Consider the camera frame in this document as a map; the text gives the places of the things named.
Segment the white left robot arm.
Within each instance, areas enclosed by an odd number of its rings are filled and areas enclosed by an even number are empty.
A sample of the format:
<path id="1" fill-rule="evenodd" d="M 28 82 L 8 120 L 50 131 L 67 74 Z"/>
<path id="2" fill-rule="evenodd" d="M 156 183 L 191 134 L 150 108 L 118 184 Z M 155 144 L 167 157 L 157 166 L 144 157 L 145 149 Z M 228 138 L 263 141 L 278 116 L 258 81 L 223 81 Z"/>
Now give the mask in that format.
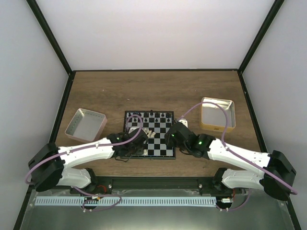
<path id="1" fill-rule="evenodd" d="M 128 132 L 110 134 L 87 144 L 58 147 L 46 144 L 28 163 L 25 181 L 36 191 L 44 192 L 56 186 L 71 186 L 86 193 L 98 190 L 98 179 L 90 168 L 76 166 L 96 160 L 117 159 L 143 154 L 148 139 L 154 135 L 147 128 L 132 127 Z"/>

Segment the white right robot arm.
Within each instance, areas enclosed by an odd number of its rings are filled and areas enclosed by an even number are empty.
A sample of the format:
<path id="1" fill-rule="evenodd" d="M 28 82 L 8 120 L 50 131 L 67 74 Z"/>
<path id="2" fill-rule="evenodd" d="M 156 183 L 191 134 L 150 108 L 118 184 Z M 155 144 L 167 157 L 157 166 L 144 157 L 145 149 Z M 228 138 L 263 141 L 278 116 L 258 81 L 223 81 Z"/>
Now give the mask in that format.
<path id="1" fill-rule="evenodd" d="M 229 188 L 251 188 L 263 190 L 266 194 L 281 201 L 295 195 L 292 185 L 296 170 L 280 151 L 272 153 L 256 152 L 224 143 L 207 134 L 196 135 L 183 123 L 178 122 L 165 134 L 169 147 L 185 150 L 195 158 L 222 161 L 240 170 L 219 169 L 214 179 L 216 192 L 224 193 Z"/>

